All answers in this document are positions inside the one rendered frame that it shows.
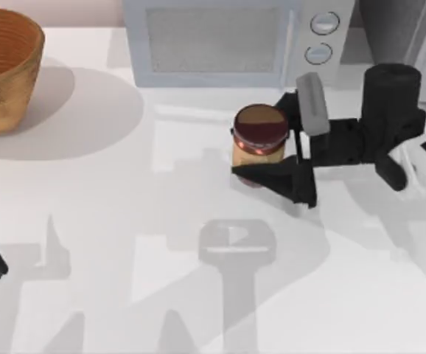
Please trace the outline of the jar with dark red lid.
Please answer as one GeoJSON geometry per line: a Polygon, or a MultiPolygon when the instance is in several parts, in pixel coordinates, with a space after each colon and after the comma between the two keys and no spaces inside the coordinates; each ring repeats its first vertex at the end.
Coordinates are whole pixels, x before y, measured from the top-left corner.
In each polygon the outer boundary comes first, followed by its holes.
{"type": "Polygon", "coordinates": [[[278,108],[251,104],[237,112],[231,135],[233,167],[273,164],[283,160],[290,130],[287,118],[278,108]]]}

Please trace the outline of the pale microwave oven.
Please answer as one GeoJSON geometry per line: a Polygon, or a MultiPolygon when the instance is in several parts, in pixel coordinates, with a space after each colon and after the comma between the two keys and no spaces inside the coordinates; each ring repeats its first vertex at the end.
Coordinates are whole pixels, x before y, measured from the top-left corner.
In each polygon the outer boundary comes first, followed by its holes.
{"type": "Polygon", "coordinates": [[[288,53],[284,72],[284,84],[280,87],[292,87],[297,77],[308,72],[316,72],[325,83],[331,83],[341,63],[349,25],[352,20],[356,0],[296,0],[299,8],[293,15],[293,25],[287,41],[288,53]],[[317,35],[310,28],[310,21],[319,13],[334,12],[340,18],[339,27],[329,35],[317,35]],[[329,44],[333,49],[332,58],[325,64],[313,66],[304,59],[309,46],[319,43],[329,44]]]}

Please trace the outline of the grey round microwave knob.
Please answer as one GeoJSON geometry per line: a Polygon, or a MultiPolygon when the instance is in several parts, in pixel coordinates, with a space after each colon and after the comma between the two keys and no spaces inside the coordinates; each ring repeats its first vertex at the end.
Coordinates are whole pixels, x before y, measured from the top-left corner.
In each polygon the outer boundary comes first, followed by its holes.
{"type": "Polygon", "coordinates": [[[309,46],[305,53],[304,59],[308,64],[320,66],[327,63],[333,56],[333,49],[329,44],[319,43],[315,46],[309,46]]]}
{"type": "Polygon", "coordinates": [[[334,12],[319,13],[310,21],[311,30],[317,35],[329,35],[340,25],[340,18],[334,12]]]}

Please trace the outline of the microwave door with grey window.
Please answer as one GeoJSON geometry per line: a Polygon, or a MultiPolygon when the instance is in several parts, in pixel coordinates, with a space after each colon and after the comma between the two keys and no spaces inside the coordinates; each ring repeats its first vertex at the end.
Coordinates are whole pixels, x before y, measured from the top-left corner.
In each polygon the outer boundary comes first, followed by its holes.
{"type": "Polygon", "coordinates": [[[122,0],[136,85],[280,87],[296,0],[122,0]]]}

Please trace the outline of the woven wooden basket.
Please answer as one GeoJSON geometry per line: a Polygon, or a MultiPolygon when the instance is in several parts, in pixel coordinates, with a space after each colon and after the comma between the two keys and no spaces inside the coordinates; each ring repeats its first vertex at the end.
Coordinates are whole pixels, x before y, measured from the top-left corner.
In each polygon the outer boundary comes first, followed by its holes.
{"type": "Polygon", "coordinates": [[[0,135],[14,131],[27,113],[45,39],[33,19],[0,8],[0,135]]]}

